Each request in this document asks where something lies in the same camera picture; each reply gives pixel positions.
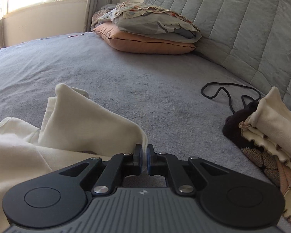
black circular pad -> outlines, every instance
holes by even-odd
[[[251,187],[235,187],[227,192],[227,199],[236,206],[251,208],[259,205],[263,196]]]
[[[277,188],[232,172],[210,176],[200,204],[219,223],[249,230],[276,225],[285,202]]]
[[[74,179],[50,173],[12,187],[2,200],[9,223],[45,229],[75,218],[86,206],[87,196]]]
[[[25,195],[25,202],[34,208],[42,209],[55,205],[61,199],[61,193],[49,187],[30,190]]]

folded clothing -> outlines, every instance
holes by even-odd
[[[241,136],[239,123],[242,120],[246,120],[248,116],[257,109],[257,106],[257,102],[251,102],[244,109],[227,117],[222,132],[224,136],[230,139],[277,187],[281,187],[280,172],[275,158],[265,152],[262,147],[256,146],[253,141],[247,140]]]
[[[281,190],[286,201],[283,217],[291,222],[291,111],[273,87],[260,100],[256,111],[239,123],[241,135],[276,158]]]
[[[195,43],[201,38],[199,29],[187,18],[145,3],[119,3],[97,21],[112,21],[120,31],[181,43]]]
[[[123,32],[112,22],[103,23],[93,32],[99,35],[114,49],[133,53],[148,54],[184,54],[193,51],[196,46],[190,43],[180,43],[169,40],[144,37],[129,32]]]
[[[257,110],[248,119],[248,124],[291,155],[291,111],[281,100],[278,88],[273,87],[260,100]]]

white cloth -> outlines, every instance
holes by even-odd
[[[291,155],[291,111],[281,100],[278,88],[273,87],[260,100],[248,124],[267,135]]]
[[[0,122],[0,233],[9,227],[2,198],[14,185],[93,156],[78,151],[92,151],[105,161],[133,152],[139,143],[145,153],[148,139],[137,124],[76,91],[56,86],[57,97],[48,99],[41,130],[17,118]]]

logo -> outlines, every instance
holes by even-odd
[[[147,193],[148,193],[148,191],[147,190],[145,190],[145,189],[143,189],[142,191],[140,191],[139,192],[140,194],[142,194],[142,195],[146,195]]]

bed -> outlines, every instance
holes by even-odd
[[[91,100],[137,123],[157,152],[166,151],[182,160],[199,156],[269,182],[222,134],[225,119],[232,114],[226,95],[210,100],[200,93],[208,82],[249,85],[248,80],[245,76],[241,79],[238,71],[230,69],[233,74],[228,67],[207,60],[213,59],[202,49],[200,46],[199,53],[176,56],[124,53],[112,49],[92,32],[70,38],[62,35],[32,40],[0,49],[0,121],[17,117],[41,127],[47,98],[55,95],[58,83],[65,83],[86,90]],[[253,85],[264,93],[267,90],[264,85]],[[242,94],[258,96],[241,88],[227,88],[235,110],[243,108]],[[214,94],[216,90],[211,87],[206,93]],[[160,177],[125,180],[126,186],[164,184]],[[283,218],[278,226],[291,232],[291,224]]]

